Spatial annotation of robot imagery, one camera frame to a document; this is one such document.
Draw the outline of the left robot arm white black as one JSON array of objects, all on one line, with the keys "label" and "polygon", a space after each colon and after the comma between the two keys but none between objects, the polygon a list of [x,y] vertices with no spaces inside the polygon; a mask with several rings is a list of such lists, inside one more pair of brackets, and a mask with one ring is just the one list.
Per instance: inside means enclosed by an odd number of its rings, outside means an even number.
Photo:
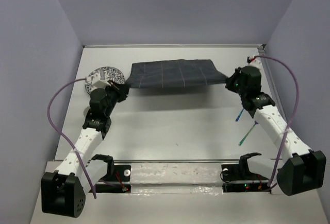
[{"label": "left robot arm white black", "polygon": [[41,179],[41,209],[43,213],[77,218],[81,215],[89,192],[96,193],[96,184],[115,177],[120,179],[110,155],[95,150],[106,137],[110,115],[117,103],[128,97],[129,86],[108,82],[90,93],[89,109],[78,139],[65,140],[71,150],[53,172]]}]

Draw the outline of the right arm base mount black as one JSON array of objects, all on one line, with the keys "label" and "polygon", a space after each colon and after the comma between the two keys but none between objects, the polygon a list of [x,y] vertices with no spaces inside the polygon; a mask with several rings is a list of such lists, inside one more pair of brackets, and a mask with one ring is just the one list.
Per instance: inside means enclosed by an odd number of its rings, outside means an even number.
[{"label": "right arm base mount black", "polygon": [[250,193],[269,191],[268,178],[244,172],[239,164],[221,165],[220,179],[224,193]]}]

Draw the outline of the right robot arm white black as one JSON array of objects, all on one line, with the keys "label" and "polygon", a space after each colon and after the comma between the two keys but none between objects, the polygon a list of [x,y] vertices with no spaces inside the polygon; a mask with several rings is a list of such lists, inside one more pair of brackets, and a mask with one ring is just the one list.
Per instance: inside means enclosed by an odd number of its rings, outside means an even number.
[{"label": "right robot arm white black", "polygon": [[312,150],[291,129],[274,100],[261,91],[261,73],[254,66],[235,69],[225,87],[239,95],[243,109],[266,132],[278,152],[269,169],[268,188],[279,186],[287,196],[323,186],[326,156]]}]

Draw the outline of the dark grey checked cloth placemat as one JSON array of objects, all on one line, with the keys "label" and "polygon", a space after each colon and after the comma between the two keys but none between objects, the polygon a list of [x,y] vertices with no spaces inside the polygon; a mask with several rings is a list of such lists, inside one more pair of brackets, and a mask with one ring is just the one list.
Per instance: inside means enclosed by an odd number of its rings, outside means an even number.
[{"label": "dark grey checked cloth placemat", "polygon": [[206,87],[226,79],[210,59],[178,59],[134,63],[126,83],[133,89],[165,89]]}]

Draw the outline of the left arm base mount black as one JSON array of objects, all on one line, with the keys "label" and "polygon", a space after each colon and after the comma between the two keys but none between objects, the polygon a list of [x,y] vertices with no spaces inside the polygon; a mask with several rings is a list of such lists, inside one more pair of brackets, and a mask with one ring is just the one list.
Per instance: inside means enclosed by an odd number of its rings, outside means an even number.
[{"label": "left arm base mount black", "polygon": [[131,191],[130,177],[130,164],[115,164],[113,174],[101,178],[95,186],[95,191],[96,193],[128,194]]}]

